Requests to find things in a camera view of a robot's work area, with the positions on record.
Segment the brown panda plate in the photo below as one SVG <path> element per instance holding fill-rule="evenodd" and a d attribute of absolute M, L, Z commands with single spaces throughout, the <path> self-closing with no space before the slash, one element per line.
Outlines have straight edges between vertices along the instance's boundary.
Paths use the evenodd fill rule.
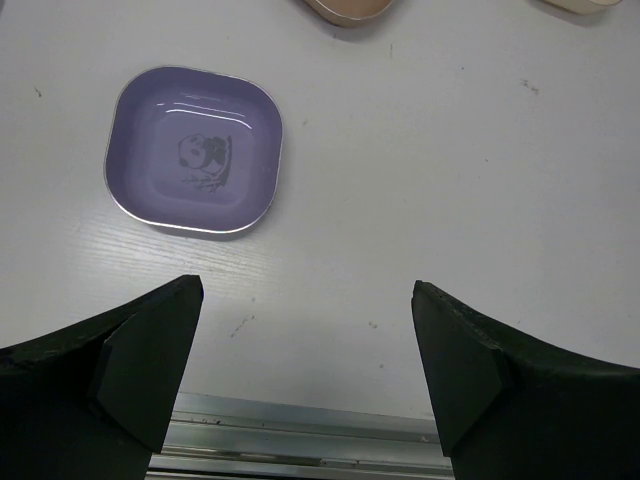
<path fill-rule="evenodd" d="M 382 15 L 393 0 L 304 0 L 304 3 L 332 25 L 353 28 Z"/>

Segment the purple panda plate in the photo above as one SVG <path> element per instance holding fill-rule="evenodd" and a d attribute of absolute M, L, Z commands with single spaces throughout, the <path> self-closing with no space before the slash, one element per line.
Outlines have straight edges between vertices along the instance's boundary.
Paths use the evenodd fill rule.
<path fill-rule="evenodd" d="M 236 235 L 273 203 L 283 140 L 280 110 L 255 83 L 156 67 L 118 97 L 105 184 L 123 212 L 147 225 Z"/>

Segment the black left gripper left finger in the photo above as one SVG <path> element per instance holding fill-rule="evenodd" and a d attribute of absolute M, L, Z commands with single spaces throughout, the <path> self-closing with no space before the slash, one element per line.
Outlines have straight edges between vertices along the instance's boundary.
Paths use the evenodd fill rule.
<path fill-rule="evenodd" d="M 142 479 L 165 441 L 203 303 L 183 275 L 1 351 L 4 479 Z"/>

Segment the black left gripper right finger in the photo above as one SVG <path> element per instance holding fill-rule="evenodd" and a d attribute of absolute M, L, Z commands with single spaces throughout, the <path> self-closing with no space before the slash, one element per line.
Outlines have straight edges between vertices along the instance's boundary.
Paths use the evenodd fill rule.
<path fill-rule="evenodd" d="M 411 310 L 456 478 L 638 477 L 637 369 L 551 345 L 428 282 Z"/>

